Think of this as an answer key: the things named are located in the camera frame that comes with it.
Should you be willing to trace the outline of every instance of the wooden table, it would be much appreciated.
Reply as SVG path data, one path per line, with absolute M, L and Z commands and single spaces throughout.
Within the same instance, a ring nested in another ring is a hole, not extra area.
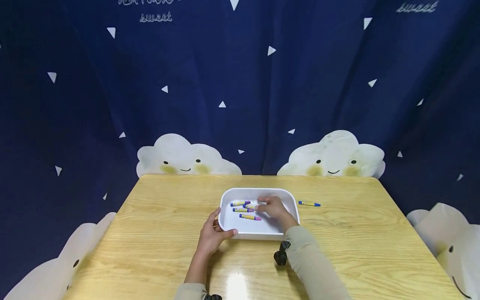
M 65 300 L 169 300 L 224 191 L 284 188 L 354 299 L 463 299 L 378 180 L 360 177 L 144 175 L 76 275 Z M 279 242 L 230 240 L 210 264 L 224 300 L 307 299 Z

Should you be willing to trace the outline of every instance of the sleeve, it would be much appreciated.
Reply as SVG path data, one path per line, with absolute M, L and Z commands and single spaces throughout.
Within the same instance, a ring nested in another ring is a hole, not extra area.
M 204 284 L 184 283 L 177 289 L 174 300 L 204 300 L 206 295 Z
M 285 236 L 290 242 L 286 250 L 288 262 L 305 286 L 310 300 L 351 300 L 333 265 L 306 228 L 294 226 Z

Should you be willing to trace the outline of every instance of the child's hand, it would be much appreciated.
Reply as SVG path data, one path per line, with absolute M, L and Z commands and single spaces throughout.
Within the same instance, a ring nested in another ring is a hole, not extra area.
M 218 219 L 215 219 L 218 214 L 220 214 L 220 207 L 210 214 L 200 231 L 197 253 L 206 258 L 210 258 L 224 240 L 231 239 L 238 234 L 236 229 L 223 231 L 218 225 Z
M 266 204 L 256 206 L 255 210 L 265 212 L 272 218 L 279 219 L 285 214 L 290 214 L 283 206 L 282 200 L 278 197 L 260 197 L 257 201 L 265 202 Z
M 265 212 L 272 218 L 277 219 L 283 228 L 283 232 L 294 226 L 298 226 L 297 220 L 288 212 L 283 206 L 282 200 L 278 197 L 260 197 L 258 202 L 265 202 L 264 205 L 258 205 L 255 207 L 256 211 Z

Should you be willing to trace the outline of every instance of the white tray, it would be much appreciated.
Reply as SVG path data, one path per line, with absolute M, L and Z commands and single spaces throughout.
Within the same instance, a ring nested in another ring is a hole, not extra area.
M 236 228 L 239 233 L 234 239 L 242 240 L 283 240 L 283 230 L 276 219 L 269 217 L 266 213 L 237 213 L 232 208 L 242 208 L 241 206 L 231 207 L 230 203 L 238 201 L 250 201 L 250 205 L 258 205 L 258 197 L 277 196 L 282 200 L 284 207 L 300 223 L 297 202 L 293 195 L 284 189 L 269 188 L 232 188 L 222 195 L 220 201 L 221 212 L 218 216 L 218 224 L 223 230 Z M 261 221 L 240 218 L 240 214 L 249 216 L 259 216 Z

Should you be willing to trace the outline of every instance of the white cloud decoration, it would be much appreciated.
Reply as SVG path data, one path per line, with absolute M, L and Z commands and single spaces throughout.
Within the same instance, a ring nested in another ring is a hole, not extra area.
M 222 158 L 213 147 L 190 144 L 183 136 L 168 133 L 153 146 L 138 150 L 137 175 L 143 174 L 232 174 L 241 175 L 240 168 Z
M 57 258 L 27 274 L 4 300 L 61 300 L 86 256 L 95 249 L 116 213 L 108 213 L 98 224 L 81 224 L 69 237 Z
M 414 210 L 407 219 L 463 297 L 480 300 L 480 225 L 443 203 Z
M 301 146 L 290 154 L 277 175 L 373 176 L 385 171 L 385 153 L 377 146 L 359 144 L 346 130 L 327 134 L 318 143 Z

